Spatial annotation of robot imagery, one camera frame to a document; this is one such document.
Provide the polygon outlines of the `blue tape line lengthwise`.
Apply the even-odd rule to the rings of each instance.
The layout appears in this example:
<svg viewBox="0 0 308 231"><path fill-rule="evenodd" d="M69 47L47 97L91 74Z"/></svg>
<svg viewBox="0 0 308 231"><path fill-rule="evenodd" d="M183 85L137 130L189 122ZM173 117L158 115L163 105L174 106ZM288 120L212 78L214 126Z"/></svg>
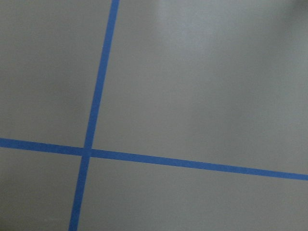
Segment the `blue tape line lengthwise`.
<svg viewBox="0 0 308 231"><path fill-rule="evenodd" d="M94 135L96 130L96 124L102 99L103 86L105 81L105 75L107 71L109 54L112 45L113 33L116 24L116 17L118 12L120 1L111 1L111 6L109 10L108 22L106 26L106 31L104 35L103 48L100 58L100 64L94 89L94 95L92 98L90 116L87 125L87 131L84 141L84 147L82 151L82 157L79 166L76 190L74 195L73 207L71 211L71 217L69 222L69 231L76 231L78 229L81 205L83 201L83 195L85 190L85 184L87 179L87 173L91 158L92 146L94 141Z"/></svg>

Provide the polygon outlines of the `blue tape line crosswise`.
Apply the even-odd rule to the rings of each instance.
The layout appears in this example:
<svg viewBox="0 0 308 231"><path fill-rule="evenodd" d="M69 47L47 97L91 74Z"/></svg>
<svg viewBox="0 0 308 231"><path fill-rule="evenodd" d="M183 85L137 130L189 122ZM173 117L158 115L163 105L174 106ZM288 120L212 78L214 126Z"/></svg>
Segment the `blue tape line crosswise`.
<svg viewBox="0 0 308 231"><path fill-rule="evenodd" d="M47 144L47 143L32 142L32 141L21 141L21 140L13 140L6 138L1 138L0 146L3 148L38 151L38 152L53 153L53 154L66 154L75 156L82 156L86 152L86 149L81 147ZM280 171L272 171L272 170L264 170L257 168L248 168L248 167L237 167L237 166L229 166L222 164L213 164L213 163L205 163L198 161L189 161L189 160L173 159L173 158L165 158L165 157L149 156L141 154L112 152L112 151L104 151L96 149L90 150L90 156L93 158L103 158L103 159L131 161L138 163L157 164L157 165L166 165L174 167L204 169L204 170L212 170L220 172L281 178L281 179L304 180L304 181L308 180L307 174L288 173L288 172L280 172Z"/></svg>

